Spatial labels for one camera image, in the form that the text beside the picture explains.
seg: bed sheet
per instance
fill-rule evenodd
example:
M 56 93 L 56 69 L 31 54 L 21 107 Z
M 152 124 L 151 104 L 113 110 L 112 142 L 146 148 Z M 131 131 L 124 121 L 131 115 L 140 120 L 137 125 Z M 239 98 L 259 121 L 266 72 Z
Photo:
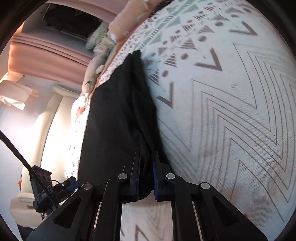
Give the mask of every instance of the bed sheet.
M 211 183 L 274 240 L 296 207 L 296 63 L 278 31 L 244 0 L 175 0 L 135 30 L 99 84 L 137 49 L 174 172 Z M 170 215 L 152 197 L 124 205 L 121 240 L 172 240 Z

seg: stuffed toy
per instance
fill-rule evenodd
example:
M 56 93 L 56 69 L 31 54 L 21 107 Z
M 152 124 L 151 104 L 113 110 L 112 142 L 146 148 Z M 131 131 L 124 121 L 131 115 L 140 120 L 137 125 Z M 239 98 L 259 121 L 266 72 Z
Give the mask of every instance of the stuffed toy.
M 129 0 L 124 9 L 109 24 L 110 37 L 120 43 L 133 31 L 146 13 L 153 10 L 163 0 Z
M 82 84 L 82 92 L 85 97 L 88 98 L 94 86 L 96 84 L 96 79 L 99 77 L 100 73 L 105 68 L 106 55 L 97 55 L 90 62 L 85 71 L 84 80 Z

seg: brown dot print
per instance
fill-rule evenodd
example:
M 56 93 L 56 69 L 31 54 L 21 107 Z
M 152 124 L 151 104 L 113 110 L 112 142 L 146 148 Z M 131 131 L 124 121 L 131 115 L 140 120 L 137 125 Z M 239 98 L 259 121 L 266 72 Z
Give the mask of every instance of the brown dot print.
M 245 10 L 246 12 L 251 12 L 251 10 L 247 8 L 243 8 L 243 10 Z
M 164 72 L 163 72 L 163 74 L 162 74 L 162 77 L 167 77 L 168 76 L 168 71 L 167 70 L 165 70 Z
M 181 57 L 180 57 L 182 60 L 185 60 L 188 58 L 188 54 L 185 53 L 185 54 L 182 54 Z
M 217 26 L 217 27 L 222 27 L 224 25 L 224 23 L 222 23 L 222 22 L 216 22 L 215 23 L 215 26 Z
M 200 42 L 204 42 L 204 41 L 206 41 L 207 40 L 207 37 L 206 36 L 200 36 L 199 38 L 198 38 L 198 41 L 200 41 Z

